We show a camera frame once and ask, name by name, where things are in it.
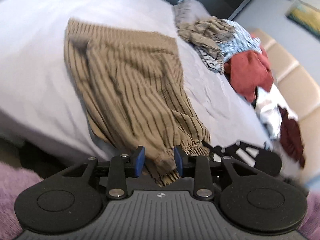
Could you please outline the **tan striped trousers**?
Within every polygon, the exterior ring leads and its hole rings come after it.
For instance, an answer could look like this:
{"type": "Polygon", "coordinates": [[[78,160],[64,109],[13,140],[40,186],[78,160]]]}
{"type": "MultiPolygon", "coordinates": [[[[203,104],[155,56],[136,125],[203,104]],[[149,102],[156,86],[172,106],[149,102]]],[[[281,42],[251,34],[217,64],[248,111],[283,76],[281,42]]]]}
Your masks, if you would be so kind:
{"type": "Polygon", "coordinates": [[[120,152],[145,148],[146,170],[159,186],[179,179],[174,147],[207,156],[210,133],[184,90],[176,40],[158,32],[70,19],[65,63],[92,132],[120,152]]]}

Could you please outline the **dark maroon garment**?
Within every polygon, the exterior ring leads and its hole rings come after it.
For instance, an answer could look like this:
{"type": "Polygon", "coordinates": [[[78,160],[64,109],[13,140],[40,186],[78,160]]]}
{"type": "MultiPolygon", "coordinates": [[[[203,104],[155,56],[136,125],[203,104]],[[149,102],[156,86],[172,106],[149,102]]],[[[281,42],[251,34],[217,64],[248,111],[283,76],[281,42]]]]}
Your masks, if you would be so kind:
{"type": "Polygon", "coordinates": [[[278,109],[282,118],[280,125],[280,144],[287,155],[295,162],[298,162],[301,168],[304,168],[304,145],[299,124],[295,119],[289,117],[287,109],[281,108],[279,105],[278,109]]]}

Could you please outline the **white garment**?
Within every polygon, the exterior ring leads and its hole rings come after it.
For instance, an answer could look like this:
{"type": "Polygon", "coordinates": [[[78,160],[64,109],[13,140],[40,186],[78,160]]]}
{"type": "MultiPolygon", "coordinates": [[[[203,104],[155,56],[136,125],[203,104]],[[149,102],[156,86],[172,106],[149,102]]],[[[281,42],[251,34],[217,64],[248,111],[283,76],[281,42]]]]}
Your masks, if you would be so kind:
{"type": "Polygon", "coordinates": [[[272,85],[270,92],[258,87],[255,111],[260,122],[266,127],[271,140],[280,138],[282,117],[278,106],[287,110],[290,119],[298,120],[298,115],[289,107],[275,84],[272,85]]]}

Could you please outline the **beige padded headboard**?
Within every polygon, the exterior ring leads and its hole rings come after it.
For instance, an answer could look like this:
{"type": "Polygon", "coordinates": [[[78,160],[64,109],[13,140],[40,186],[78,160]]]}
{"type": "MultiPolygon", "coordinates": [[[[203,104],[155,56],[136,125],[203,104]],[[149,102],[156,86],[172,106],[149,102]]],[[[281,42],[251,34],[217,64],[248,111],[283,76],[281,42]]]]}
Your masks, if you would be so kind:
{"type": "Polygon", "coordinates": [[[280,105],[296,114],[306,144],[319,142],[319,85],[274,38],[260,29],[252,34],[260,38],[267,52],[277,92],[282,96],[280,105]]]}

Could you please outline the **rust red garment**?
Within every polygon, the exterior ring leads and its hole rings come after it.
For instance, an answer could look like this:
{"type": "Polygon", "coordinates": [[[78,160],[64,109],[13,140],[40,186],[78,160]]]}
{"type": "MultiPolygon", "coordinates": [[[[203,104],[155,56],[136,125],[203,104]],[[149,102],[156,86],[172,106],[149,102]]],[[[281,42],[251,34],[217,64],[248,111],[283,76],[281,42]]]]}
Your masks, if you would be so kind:
{"type": "Polygon", "coordinates": [[[237,53],[225,63],[231,86],[249,103],[256,99],[256,88],[269,92],[274,81],[267,53],[263,47],[260,49],[261,53],[253,50],[237,53]]]}

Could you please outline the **white bed sheet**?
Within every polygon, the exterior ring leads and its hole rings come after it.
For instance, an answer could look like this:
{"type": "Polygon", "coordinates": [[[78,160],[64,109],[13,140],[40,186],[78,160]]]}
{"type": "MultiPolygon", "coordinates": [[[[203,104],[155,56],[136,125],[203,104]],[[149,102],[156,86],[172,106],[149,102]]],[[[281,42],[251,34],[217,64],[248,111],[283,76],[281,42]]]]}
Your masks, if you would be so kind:
{"type": "MultiPolygon", "coordinates": [[[[108,160],[116,150],[90,130],[65,65],[70,18],[177,37],[173,9],[164,0],[1,0],[1,134],[30,141],[69,163],[90,155],[108,160]]],[[[269,139],[253,107],[227,79],[208,70],[182,39],[177,46],[185,91],[211,145],[241,140],[268,146],[282,158],[282,175],[299,177],[299,165],[269,139]]]]}

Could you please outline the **purple fluffy sleeve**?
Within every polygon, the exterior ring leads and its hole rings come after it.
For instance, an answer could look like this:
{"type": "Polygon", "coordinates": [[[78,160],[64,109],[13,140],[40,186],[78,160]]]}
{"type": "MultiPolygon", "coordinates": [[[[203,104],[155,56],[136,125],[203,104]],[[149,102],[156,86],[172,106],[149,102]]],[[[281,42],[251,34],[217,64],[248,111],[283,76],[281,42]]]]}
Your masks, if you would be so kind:
{"type": "MultiPolygon", "coordinates": [[[[17,196],[42,178],[25,168],[1,162],[1,239],[14,239],[22,228],[14,211],[17,196]]],[[[310,191],[307,213],[298,231],[308,239],[319,239],[319,192],[310,191]]]]}

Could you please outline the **blue white checked shirt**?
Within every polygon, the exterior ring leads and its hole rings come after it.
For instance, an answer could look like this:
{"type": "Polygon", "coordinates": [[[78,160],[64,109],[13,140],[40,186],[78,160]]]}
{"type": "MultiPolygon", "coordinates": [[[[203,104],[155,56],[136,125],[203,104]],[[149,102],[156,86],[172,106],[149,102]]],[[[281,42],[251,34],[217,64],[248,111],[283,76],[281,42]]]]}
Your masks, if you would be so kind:
{"type": "Polygon", "coordinates": [[[193,46],[193,49],[198,53],[204,65],[214,72],[223,74],[225,72],[224,63],[232,58],[235,54],[246,52],[249,50],[257,53],[262,53],[260,48],[260,39],[253,38],[249,32],[240,24],[234,21],[222,19],[223,23],[230,25],[234,28],[231,39],[227,42],[220,42],[218,44],[221,50],[222,62],[219,63],[217,59],[213,58],[201,47],[193,46]]]}

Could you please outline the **tan striped crumpled garment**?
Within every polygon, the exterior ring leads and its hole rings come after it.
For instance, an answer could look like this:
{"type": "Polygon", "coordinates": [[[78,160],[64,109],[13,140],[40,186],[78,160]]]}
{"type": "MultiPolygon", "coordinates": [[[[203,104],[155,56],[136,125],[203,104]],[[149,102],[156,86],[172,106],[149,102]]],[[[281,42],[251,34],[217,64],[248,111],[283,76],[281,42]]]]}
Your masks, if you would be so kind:
{"type": "Polygon", "coordinates": [[[235,32],[235,28],[223,19],[210,17],[196,20],[193,23],[179,23],[178,34],[186,42],[202,48],[206,53],[222,60],[219,44],[228,42],[235,32]]]}

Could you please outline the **grey pillow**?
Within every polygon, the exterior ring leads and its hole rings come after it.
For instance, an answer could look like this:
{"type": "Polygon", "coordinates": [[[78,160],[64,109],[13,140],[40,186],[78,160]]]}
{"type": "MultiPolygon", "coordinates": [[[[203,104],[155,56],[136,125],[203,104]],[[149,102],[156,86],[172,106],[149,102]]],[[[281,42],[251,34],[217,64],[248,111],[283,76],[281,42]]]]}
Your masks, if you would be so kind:
{"type": "Polygon", "coordinates": [[[210,23],[211,15],[197,0],[183,0],[172,8],[177,29],[187,29],[210,23]]]}

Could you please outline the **framed wall picture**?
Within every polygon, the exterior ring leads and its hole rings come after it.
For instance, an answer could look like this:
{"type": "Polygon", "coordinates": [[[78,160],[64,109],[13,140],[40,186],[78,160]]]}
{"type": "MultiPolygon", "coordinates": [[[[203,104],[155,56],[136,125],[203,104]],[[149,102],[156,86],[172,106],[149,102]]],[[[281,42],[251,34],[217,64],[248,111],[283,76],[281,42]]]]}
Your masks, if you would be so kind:
{"type": "Polygon", "coordinates": [[[285,15],[319,40],[320,11],[318,8],[296,0],[285,15]]]}

